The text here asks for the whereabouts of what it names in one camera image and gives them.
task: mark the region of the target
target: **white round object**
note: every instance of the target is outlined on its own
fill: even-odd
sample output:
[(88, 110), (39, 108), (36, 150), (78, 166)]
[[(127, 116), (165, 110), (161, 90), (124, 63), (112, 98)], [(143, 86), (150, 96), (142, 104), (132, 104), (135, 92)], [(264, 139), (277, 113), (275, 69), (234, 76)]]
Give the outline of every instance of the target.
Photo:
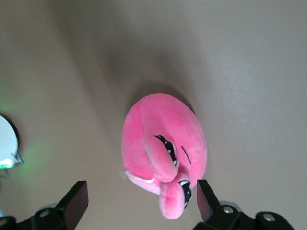
[(18, 151), (18, 139), (11, 124), (0, 115), (0, 161), (13, 159)]

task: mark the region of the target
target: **green light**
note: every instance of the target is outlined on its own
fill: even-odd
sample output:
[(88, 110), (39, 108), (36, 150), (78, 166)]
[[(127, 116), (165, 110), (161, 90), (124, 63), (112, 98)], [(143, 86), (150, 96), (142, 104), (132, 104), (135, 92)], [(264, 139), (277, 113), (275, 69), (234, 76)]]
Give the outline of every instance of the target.
[(14, 162), (9, 158), (0, 161), (0, 170), (9, 169), (13, 166), (14, 166)]

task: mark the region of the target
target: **white floor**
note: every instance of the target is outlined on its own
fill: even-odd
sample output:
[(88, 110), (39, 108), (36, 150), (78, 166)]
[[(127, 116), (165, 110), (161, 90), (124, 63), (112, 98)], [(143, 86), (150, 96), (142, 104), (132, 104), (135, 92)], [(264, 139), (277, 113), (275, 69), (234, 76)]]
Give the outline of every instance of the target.
[(0, 113), (25, 164), (1, 172), (0, 207), (18, 221), (87, 180), (77, 229), (190, 230), (120, 177), (125, 114), (165, 92), (188, 102), (208, 143), (204, 176), (251, 217), (307, 219), (306, 1), (0, 2)]

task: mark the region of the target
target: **pink plush pig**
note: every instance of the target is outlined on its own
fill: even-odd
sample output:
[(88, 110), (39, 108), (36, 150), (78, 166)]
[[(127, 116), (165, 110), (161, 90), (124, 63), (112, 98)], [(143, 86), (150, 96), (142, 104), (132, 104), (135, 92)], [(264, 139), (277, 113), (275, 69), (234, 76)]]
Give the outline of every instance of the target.
[(206, 169), (207, 144), (195, 114), (168, 94), (151, 94), (128, 112), (122, 133), (125, 173), (159, 195), (162, 214), (176, 219)]

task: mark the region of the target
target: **metal screw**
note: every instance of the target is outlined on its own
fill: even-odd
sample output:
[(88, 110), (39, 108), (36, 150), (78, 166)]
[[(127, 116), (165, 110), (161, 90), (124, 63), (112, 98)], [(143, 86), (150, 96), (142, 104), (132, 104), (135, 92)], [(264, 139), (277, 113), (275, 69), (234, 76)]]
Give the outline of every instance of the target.
[(49, 214), (49, 209), (46, 209), (45, 211), (43, 211), (41, 214), (39, 214), (40, 217), (45, 217)]
[(5, 220), (5, 219), (0, 220), (0, 227), (1, 227), (2, 225), (5, 225), (5, 224), (6, 224), (6, 220)]
[(267, 221), (269, 221), (269, 222), (273, 222), (273, 221), (275, 221), (275, 218), (274, 218), (274, 216), (272, 216), (271, 214), (269, 214), (269, 213), (265, 213), (265, 214), (263, 214), (263, 217), (267, 220)]
[(224, 210), (224, 212), (227, 213), (227, 214), (231, 214), (231, 213), (234, 212), (234, 211), (232, 210), (232, 208), (229, 207), (229, 206), (225, 206), (225, 207), (223, 208), (223, 210)]

